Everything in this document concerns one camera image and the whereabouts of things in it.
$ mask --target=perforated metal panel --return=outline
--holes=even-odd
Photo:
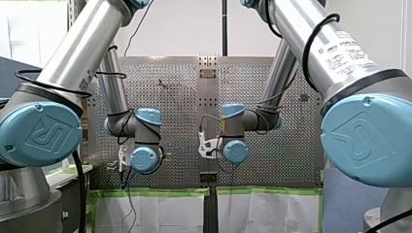
[[[132,186],[199,187],[197,153],[197,57],[128,57],[120,60],[130,108],[151,107],[161,110],[163,125],[160,144],[167,158],[159,170],[150,176],[135,176]],[[115,137],[103,130],[106,118],[104,103],[97,86],[94,95],[95,121],[90,132],[96,132],[95,149],[101,166],[93,172],[92,188],[120,186],[117,171],[107,164],[117,161],[119,146]]]
[[[220,112],[222,104],[231,102],[254,108],[266,84],[272,58],[219,58],[219,81],[207,84],[199,81],[197,57],[130,57],[121,59],[120,63],[128,76],[125,86],[130,107],[161,110],[164,122],[161,144],[168,152],[168,158],[155,174],[136,176],[131,184],[180,188],[199,187],[199,173],[204,172],[205,167],[210,172],[218,169],[214,166],[216,161],[208,160],[211,166],[205,166],[205,159],[197,152],[199,116],[206,114],[199,104],[207,103],[206,112],[213,108]],[[319,144],[316,124],[321,101],[306,84],[301,71],[297,75],[284,99],[282,128],[265,136],[247,133],[250,158],[234,175],[219,172],[218,185],[315,187],[320,182],[323,154],[316,147]],[[92,188],[119,187],[119,173],[107,168],[108,164],[118,161],[119,146],[116,138],[108,136],[103,129],[104,103],[97,83],[91,86],[96,88],[96,94],[89,101],[88,109],[90,155],[98,158],[101,164],[92,173],[91,185]],[[211,91],[213,88],[219,88],[219,96],[205,98],[205,93],[216,93]],[[219,105],[213,107],[215,98]],[[222,165],[225,170],[231,168],[224,161]]]
[[[255,108],[271,62],[271,58],[220,58],[220,108],[226,103],[244,103],[248,108]],[[282,127],[264,136],[246,133],[251,156],[234,170],[234,175],[220,171],[218,185],[314,187],[320,179],[317,166],[320,164],[316,163],[322,162],[322,154],[318,154],[321,159],[315,154],[320,102],[299,69],[283,101]],[[232,168],[223,161],[221,164],[225,170]]]

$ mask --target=wire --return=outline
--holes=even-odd
[[[266,102],[268,102],[268,101],[274,100],[274,99],[276,99],[276,98],[278,98],[278,97],[281,97],[281,96],[292,86],[294,80],[296,79],[296,73],[297,73],[297,71],[294,72],[294,75],[293,75],[292,79],[288,82],[287,85],[285,85],[285,87],[283,88],[283,90],[282,90],[281,92],[275,94],[274,96],[272,96],[272,97],[270,97],[270,98],[267,98],[267,99],[265,99],[265,100],[259,101],[259,102],[257,102],[257,103],[260,105],[260,104],[264,104],[264,103],[266,103]],[[265,107],[265,108],[281,108],[281,106],[279,106],[279,107]]]
[[[412,210],[408,210],[408,211],[405,211],[405,212],[403,212],[403,213],[401,213],[397,216],[393,216],[393,217],[377,224],[376,226],[370,228],[369,230],[366,231],[366,233],[376,233],[376,232],[378,232],[378,230],[380,230],[380,229],[382,229],[382,228],[384,228],[388,225],[391,225],[391,224],[393,224],[393,223],[395,223],[399,220],[402,220],[406,217],[409,217],[409,216],[412,216]]]
[[[127,193],[127,198],[129,201],[129,205],[130,205],[130,212],[125,215],[122,219],[121,219],[121,232],[124,233],[124,221],[133,213],[134,215],[134,219],[133,219],[133,223],[131,224],[129,230],[127,231],[128,233],[131,232],[131,230],[133,229],[134,223],[136,222],[136,209],[134,209],[134,205],[133,202],[131,200],[131,194],[130,194],[130,177],[127,178],[126,180],[126,193]]]
[[[275,34],[275,36],[283,39],[282,35],[279,32],[277,32],[275,28],[273,28],[272,19],[270,19],[270,13],[269,13],[269,0],[264,1],[264,8],[265,8],[264,10],[266,14],[266,22],[267,22],[267,25],[269,26],[270,31],[272,31],[273,34]]]
[[[139,25],[137,25],[136,30],[134,31],[133,35],[131,35],[131,37],[130,37],[130,39],[129,39],[129,42],[128,42],[128,44],[127,44],[126,50],[124,50],[124,56],[127,56],[127,51],[128,51],[128,49],[130,48],[130,46],[131,46],[131,41],[133,40],[134,36],[136,36],[137,31],[139,31],[139,28],[140,28],[140,26],[142,25],[142,22],[143,22],[143,20],[145,19],[146,15],[148,14],[148,11],[149,11],[149,9],[151,8],[152,3],[153,3],[154,1],[155,1],[155,0],[152,0],[152,2],[149,4],[148,9],[147,9],[147,10],[145,11],[145,13],[143,14],[142,19],[140,19]]]
[[[134,224],[136,223],[136,219],[137,219],[136,209],[134,209],[133,202],[131,200],[130,185],[127,186],[127,197],[129,199],[130,208],[131,208],[131,210],[133,210],[133,222],[131,223],[131,226],[130,226],[129,230],[127,231],[127,233],[130,233],[131,230],[133,229]]]
[[[0,98],[0,110],[3,109],[9,102],[9,98]]]
[[[266,135],[267,132],[269,132],[269,130],[270,130],[270,125],[269,125],[269,122],[267,121],[266,117],[264,117],[264,116],[263,116],[261,113],[259,113],[258,111],[255,111],[255,110],[252,110],[252,109],[247,109],[247,110],[249,110],[249,111],[251,111],[252,113],[256,114],[257,117],[263,118],[263,121],[266,123],[266,131],[264,131],[263,133],[260,133],[260,132],[258,132],[258,131],[255,131],[255,132],[256,132],[257,134],[259,134],[259,135]]]
[[[126,179],[125,182],[121,184],[121,189],[126,189],[129,178],[130,178],[130,173],[132,172],[132,168],[129,167],[129,170],[127,171]]]
[[[86,228],[86,179],[83,172],[82,161],[80,160],[77,150],[73,151],[73,159],[75,160],[76,170],[79,177],[80,187],[80,222],[79,233],[85,233]]]
[[[152,133],[154,133],[154,134],[157,136],[157,138],[158,138],[159,141],[161,140],[161,135],[160,135],[157,131],[155,131],[154,129],[152,129],[149,125],[147,125],[147,124],[146,124],[143,120],[141,120],[140,118],[136,117],[136,119],[137,119],[137,121],[139,121],[141,124],[143,124],[147,129],[149,129],[150,131],[152,131]]]
[[[118,76],[122,80],[127,78],[127,75],[125,73],[116,73],[116,72],[102,72],[102,71],[96,71],[96,75],[106,75],[106,76]]]
[[[209,117],[209,118],[212,118],[212,119],[214,119],[214,120],[216,120],[216,121],[218,121],[218,122],[221,122],[221,120],[220,120],[219,118],[217,118],[216,116],[213,116],[213,115],[203,115],[203,116],[202,116],[202,119],[200,120],[200,123],[199,123],[199,132],[202,131],[203,120],[204,120],[204,118],[206,118],[206,117]]]
[[[120,133],[119,133],[119,135],[118,135],[118,145],[119,145],[119,146],[125,144],[125,143],[130,139],[129,137],[126,137],[125,140],[123,140],[122,142],[120,141],[121,136],[122,136],[122,135],[125,135],[124,129],[125,129],[125,127],[127,126],[128,122],[130,121],[131,116],[132,116],[133,113],[134,113],[134,109],[129,109],[129,111],[130,111],[129,115],[128,115],[127,117],[125,117],[125,118],[123,119],[123,121],[121,122],[121,129],[120,129]]]
[[[306,82],[314,89],[315,91],[318,92],[318,89],[315,87],[315,85],[312,82],[312,78],[310,77],[309,74],[309,54],[310,54],[310,49],[312,47],[313,42],[315,41],[315,38],[318,36],[319,32],[322,30],[322,28],[327,25],[328,23],[332,21],[340,21],[340,15],[339,14],[331,14],[327,17],[325,17],[316,27],[313,29],[311,35],[308,38],[308,41],[306,42],[306,45],[303,50],[303,56],[302,56],[302,69],[303,69],[303,76],[305,77]]]
[[[17,70],[15,72],[15,76],[23,81],[29,82],[29,83],[33,83],[36,84],[40,87],[43,88],[49,88],[49,89],[55,89],[55,90],[60,90],[63,92],[68,92],[68,93],[73,93],[73,94],[77,94],[77,95],[82,95],[83,98],[89,98],[92,95],[88,92],[85,91],[79,91],[79,90],[71,90],[71,89],[66,89],[60,86],[56,86],[56,85],[51,85],[51,84],[46,84],[46,83],[41,83],[38,81],[34,81],[28,77],[25,77],[23,74],[40,74],[42,72],[42,70]]]

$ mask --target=silver arm segment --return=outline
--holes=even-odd
[[[100,71],[107,73],[120,73],[118,55],[115,49],[108,50],[100,65]],[[124,90],[123,79],[116,75],[98,75],[100,89],[106,114],[108,116],[128,113],[129,107]]]
[[[130,20],[130,11],[123,1],[88,1],[37,81],[87,90],[118,30]],[[58,93],[80,105],[79,96]]]
[[[268,107],[268,110],[279,108],[282,103],[282,97],[285,92],[286,85],[291,81],[296,71],[296,58],[291,49],[284,40],[282,40],[279,48],[273,59],[272,67],[270,68],[269,78],[267,80],[261,101],[265,101],[259,106],[262,109]]]

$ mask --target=robotic arm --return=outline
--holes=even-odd
[[[241,2],[266,21],[265,0]],[[336,167],[361,183],[411,186],[412,81],[401,70],[384,69],[373,62],[351,35],[340,29],[339,16],[329,16],[316,0],[268,4],[270,18],[285,40],[264,98],[282,92],[297,60],[308,83],[325,100],[321,138]],[[257,108],[270,122],[269,129],[278,117],[267,110],[276,109],[279,103],[276,98]],[[257,124],[258,115],[241,104],[223,106],[223,120],[226,158],[247,153],[244,131],[264,129],[262,120]]]
[[[111,44],[121,26],[149,0],[90,0],[36,81],[23,83],[0,112],[0,159],[17,167],[59,162],[82,134],[81,95],[100,65],[107,131],[135,138],[131,166],[150,172],[159,164],[160,112],[129,111],[118,58]]]

